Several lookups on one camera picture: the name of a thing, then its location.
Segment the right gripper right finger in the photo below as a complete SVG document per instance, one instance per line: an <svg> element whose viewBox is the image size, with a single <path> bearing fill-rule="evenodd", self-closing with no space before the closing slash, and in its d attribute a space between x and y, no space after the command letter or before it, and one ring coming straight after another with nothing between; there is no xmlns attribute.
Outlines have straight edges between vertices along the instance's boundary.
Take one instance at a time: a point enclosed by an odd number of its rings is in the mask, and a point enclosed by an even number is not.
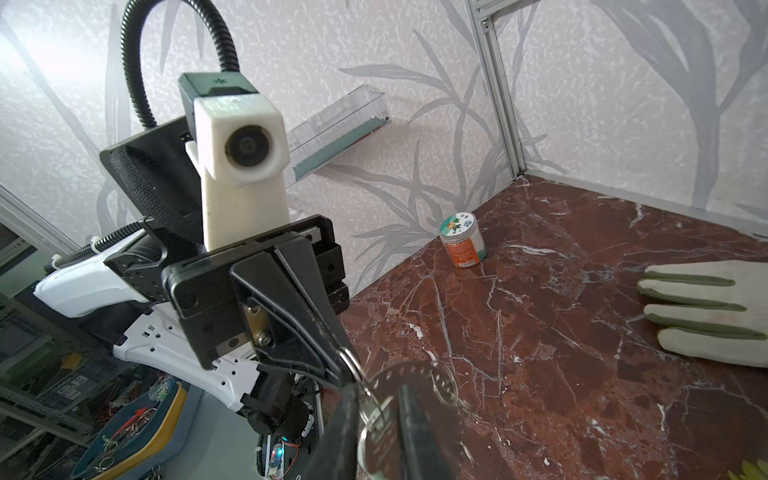
<svg viewBox="0 0 768 480"><path fill-rule="evenodd" d="M399 472L401 479L448 480L457 476L443 455L415 390L398 389Z"/></svg>

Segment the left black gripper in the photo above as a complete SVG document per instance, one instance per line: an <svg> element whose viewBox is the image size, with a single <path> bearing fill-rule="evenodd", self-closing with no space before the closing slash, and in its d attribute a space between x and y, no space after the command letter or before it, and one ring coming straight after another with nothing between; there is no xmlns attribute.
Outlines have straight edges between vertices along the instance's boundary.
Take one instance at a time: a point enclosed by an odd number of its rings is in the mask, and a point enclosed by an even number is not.
<svg viewBox="0 0 768 480"><path fill-rule="evenodd" d="M261 370L326 387L354 381L338 319L350 295L332 221L313 215L164 269L162 283L204 369L243 335Z"/></svg>

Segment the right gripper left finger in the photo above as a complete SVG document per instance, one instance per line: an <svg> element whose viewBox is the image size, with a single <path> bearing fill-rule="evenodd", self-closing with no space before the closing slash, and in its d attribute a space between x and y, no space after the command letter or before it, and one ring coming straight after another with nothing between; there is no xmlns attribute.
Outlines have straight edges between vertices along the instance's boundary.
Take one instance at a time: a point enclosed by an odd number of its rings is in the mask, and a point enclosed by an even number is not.
<svg viewBox="0 0 768 480"><path fill-rule="evenodd" d="M356 478L359 412L359 387L357 384L349 384L341 390L330 423L302 472L303 479Z"/></svg>

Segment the silver key with white tag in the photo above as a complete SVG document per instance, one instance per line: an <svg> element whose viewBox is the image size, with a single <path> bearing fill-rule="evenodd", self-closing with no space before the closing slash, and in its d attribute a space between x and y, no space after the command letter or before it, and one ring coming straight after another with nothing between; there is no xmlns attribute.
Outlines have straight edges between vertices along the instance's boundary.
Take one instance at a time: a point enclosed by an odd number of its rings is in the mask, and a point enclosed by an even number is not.
<svg viewBox="0 0 768 480"><path fill-rule="evenodd" d="M379 407L365 406L357 459L368 479L398 479L397 402L393 396Z"/></svg>

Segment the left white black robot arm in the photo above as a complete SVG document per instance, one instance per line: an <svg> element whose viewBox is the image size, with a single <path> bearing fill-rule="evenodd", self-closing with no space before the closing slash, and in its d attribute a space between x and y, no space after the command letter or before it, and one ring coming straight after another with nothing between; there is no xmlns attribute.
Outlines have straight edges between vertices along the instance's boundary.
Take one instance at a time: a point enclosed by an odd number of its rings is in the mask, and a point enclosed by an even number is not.
<svg viewBox="0 0 768 480"><path fill-rule="evenodd" d="M206 251L178 118L102 151L141 219L52 260L34 302L84 323L121 360L196 386L258 433L321 433L320 394L351 374L349 305L330 219L313 215Z"/></svg>

